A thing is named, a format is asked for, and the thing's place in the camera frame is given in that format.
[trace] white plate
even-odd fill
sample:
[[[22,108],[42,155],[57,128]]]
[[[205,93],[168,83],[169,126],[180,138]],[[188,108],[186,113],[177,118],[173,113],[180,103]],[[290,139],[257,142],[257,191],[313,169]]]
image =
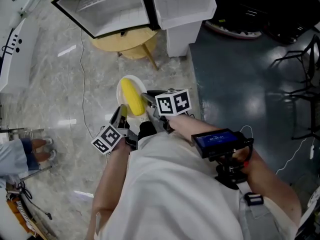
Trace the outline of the white plate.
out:
[[[121,104],[125,104],[127,105],[126,107],[128,108],[128,116],[131,117],[131,118],[137,118],[138,116],[134,115],[128,105],[128,102],[124,96],[124,92],[122,91],[122,88],[121,88],[121,80],[124,79],[124,78],[127,78],[127,79],[130,79],[131,80],[131,83],[133,84],[135,90],[137,91],[137,93],[139,95],[141,95],[142,93],[146,93],[147,92],[147,89],[144,85],[144,83],[136,76],[134,75],[131,75],[131,74],[128,74],[124,77],[122,77],[116,87],[116,99],[118,101],[118,105],[120,106]]]

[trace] display screen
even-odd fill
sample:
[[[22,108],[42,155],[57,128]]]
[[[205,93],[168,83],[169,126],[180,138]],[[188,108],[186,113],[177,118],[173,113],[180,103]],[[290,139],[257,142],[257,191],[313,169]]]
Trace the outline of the display screen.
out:
[[[236,141],[237,139],[238,138],[229,131],[210,134],[207,136],[201,136],[196,138],[200,146],[202,146],[203,148],[222,144],[222,143],[233,142],[233,141]]]

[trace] black cable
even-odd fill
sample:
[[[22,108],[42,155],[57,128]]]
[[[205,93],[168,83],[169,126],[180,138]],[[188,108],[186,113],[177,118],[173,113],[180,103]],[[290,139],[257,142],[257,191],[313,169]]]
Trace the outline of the black cable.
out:
[[[39,206],[35,205],[31,199],[33,198],[32,197],[32,194],[30,193],[30,191],[28,189],[26,189],[26,184],[24,181],[21,181],[20,183],[20,189],[21,189],[21,193],[24,194],[24,196],[26,197],[26,199],[34,206],[36,207],[39,211],[43,212],[45,215],[47,215],[47,217],[49,218],[49,220],[52,221],[52,216],[49,212],[46,212],[44,210],[42,210]]]

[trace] marble floor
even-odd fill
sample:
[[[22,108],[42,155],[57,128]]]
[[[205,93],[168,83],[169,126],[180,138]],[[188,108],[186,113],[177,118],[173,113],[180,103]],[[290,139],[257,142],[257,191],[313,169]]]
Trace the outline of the marble floor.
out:
[[[93,194],[106,166],[106,158],[91,144],[95,135],[118,106],[116,88],[121,77],[135,75],[148,89],[189,89],[193,113],[200,116],[197,86],[190,56],[169,58],[166,34],[157,36],[153,51],[159,71],[146,58],[129,60],[95,48],[89,36],[50,4],[41,0],[29,17],[40,30],[34,48],[29,88],[15,95],[0,96],[2,127],[44,128],[42,136],[54,140],[55,166],[26,180],[34,202],[51,213],[53,220],[38,213],[61,240],[84,239],[90,220]],[[82,111],[85,71],[84,114]],[[76,48],[58,57],[71,46]]]

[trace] black device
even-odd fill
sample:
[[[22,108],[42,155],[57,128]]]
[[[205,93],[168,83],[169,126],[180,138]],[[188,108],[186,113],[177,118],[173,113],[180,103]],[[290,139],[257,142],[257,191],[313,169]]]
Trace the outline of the black device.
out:
[[[203,159],[210,162],[217,161],[218,176],[215,177],[226,187],[237,190],[237,184],[245,182],[247,175],[241,172],[253,151],[253,138],[246,138],[241,132],[233,132],[230,129],[215,130],[191,136],[192,142]],[[243,162],[233,159],[233,154],[240,149],[248,147],[248,156]]]

